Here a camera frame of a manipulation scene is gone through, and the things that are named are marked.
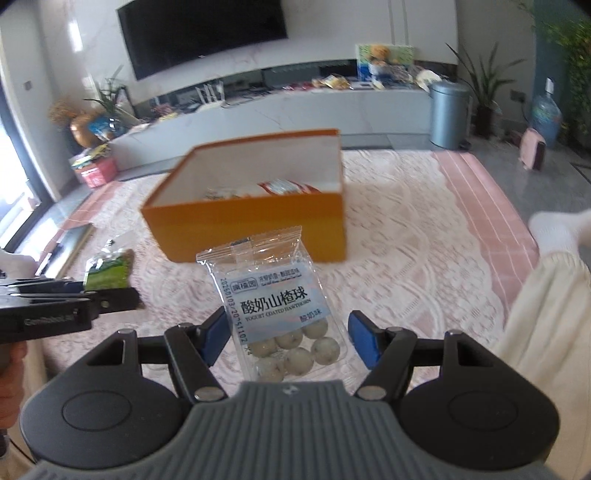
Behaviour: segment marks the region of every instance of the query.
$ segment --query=teal wall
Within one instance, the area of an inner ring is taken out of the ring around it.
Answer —
[[[571,0],[534,0],[534,16],[536,26],[540,22],[557,23],[567,20],[578,20],[586,14]],[[534,97],[544,92],[546,78],[554,80],[554,99],[564,111],[566,95],[566,64],[562,48],[546,42],[540,35],[539,28],[535,41],[535,77]]]

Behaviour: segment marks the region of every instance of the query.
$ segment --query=beige pants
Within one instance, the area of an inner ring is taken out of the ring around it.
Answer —
[[[493,351],[546,393],[560,414],[547,465],[561,478],[591,470],[591,275],[579,257],[544,257]]]

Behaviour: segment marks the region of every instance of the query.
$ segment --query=orange vase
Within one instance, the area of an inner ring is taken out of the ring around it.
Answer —
[[[70,130],[76,141],[83,147],[90,148],[100,145],[100,139],[88,130],[88,124],[96,118],[96,114],[82,113],[70,123]]]

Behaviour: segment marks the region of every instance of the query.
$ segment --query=trash can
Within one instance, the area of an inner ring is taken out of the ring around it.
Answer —
[[[457,150],[466,138],[470,89],[461,83],[431,84],[431,143]]]

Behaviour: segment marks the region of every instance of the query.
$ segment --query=white sock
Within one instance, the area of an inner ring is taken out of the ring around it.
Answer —
[[[552,252],[578,255],[579,245],[591,246],[591,209],[580,213],[538,212],[529,227],[541,257]]]
[[[0,270],[7,278],[17,280],[19,278],[33,278],[38,264],[33,257],[28,255],[9,254],[0,249]]]

